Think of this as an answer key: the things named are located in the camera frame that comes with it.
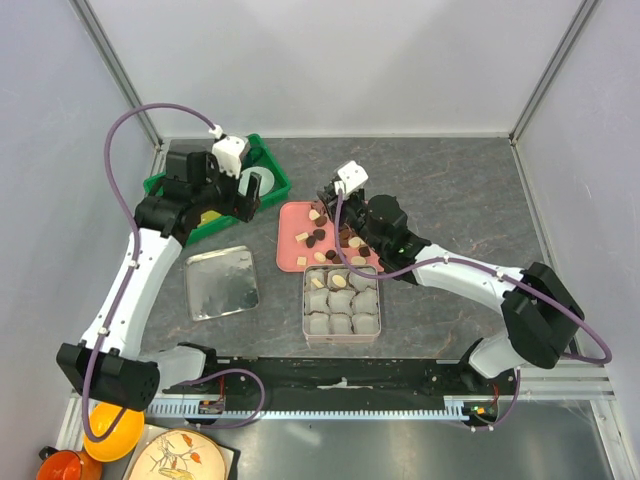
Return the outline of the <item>pink plastic tray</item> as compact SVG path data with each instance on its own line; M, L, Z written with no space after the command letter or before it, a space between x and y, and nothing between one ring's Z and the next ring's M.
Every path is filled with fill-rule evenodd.
M338 266L335 228L312 202L288 202L280 209L276 265L287 273L312 266Z

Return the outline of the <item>white oval chocolate piece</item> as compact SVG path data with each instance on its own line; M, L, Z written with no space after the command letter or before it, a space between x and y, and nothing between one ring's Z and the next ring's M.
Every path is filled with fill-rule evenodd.
M344 289L347 287L345 277L339 273L331 273L328 276L329 286L333 289Z

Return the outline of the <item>pink chocolate tin box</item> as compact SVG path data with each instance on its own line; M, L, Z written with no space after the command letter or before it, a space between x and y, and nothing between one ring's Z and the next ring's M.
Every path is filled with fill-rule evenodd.
M302 285L302 332L309 344L370 344L381 333L381 306L376 271L360 266L362 273L338 266L313 266L304 272ZM329 286L331 273L343 275L344 289ZM310 290L318 278L322 289Z

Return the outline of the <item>metal tongs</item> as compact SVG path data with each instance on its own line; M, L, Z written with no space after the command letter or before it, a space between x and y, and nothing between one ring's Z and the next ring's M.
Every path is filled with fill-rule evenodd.
M311 205L312 209L315 210L320 216L329 217L324 194L322 192L318 193L317 197L311 202Z

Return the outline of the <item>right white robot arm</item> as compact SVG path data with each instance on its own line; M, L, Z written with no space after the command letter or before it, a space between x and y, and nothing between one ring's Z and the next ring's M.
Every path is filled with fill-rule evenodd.
M333 186L318 193L329 219L356 234L378 257L382 274L413 285L446 290L477 302L504 320L503 332L476 341L462 358L458 381L477 394L517 366L556 366L584 314L556 272L544 263L501 267L450 252L419 237L390 195L341 197Z

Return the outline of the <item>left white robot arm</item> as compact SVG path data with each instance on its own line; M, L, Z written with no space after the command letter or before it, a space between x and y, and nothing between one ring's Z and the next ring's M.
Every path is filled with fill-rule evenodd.
M143 411L160 390L186 382L208 393L219 369L198 348L178 346L144 357L141 341L160 287L207 211L248 222L260 204L260 179L240 193L245 151L169 154L165 175L137 205L122 264L98 314L76 344L61 345L56 362L82 398Z

